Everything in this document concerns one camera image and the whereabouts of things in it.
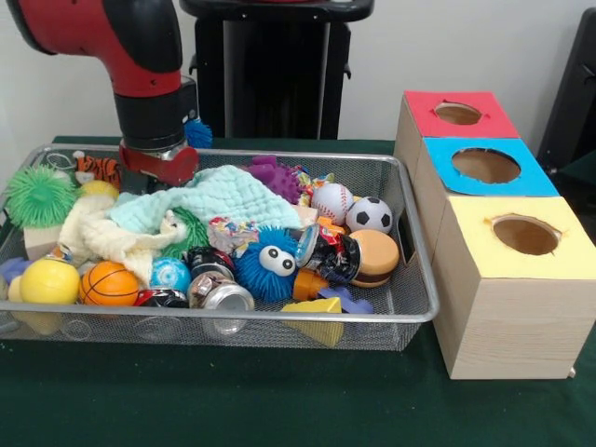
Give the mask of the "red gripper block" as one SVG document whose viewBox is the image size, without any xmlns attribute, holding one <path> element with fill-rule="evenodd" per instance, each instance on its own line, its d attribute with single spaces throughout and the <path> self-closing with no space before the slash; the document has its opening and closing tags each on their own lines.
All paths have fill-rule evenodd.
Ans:
<svg viewBox="0 0 596 447">
<path fill-rule="evenodd" d="M 181 186 L 191 181 L 199 167 L 198 151 L 186 143 L 171 146 L 165 152 L 144 152 L 121 141 L 119 156 L 128 170 L 170 186 Z"/>
</svg>

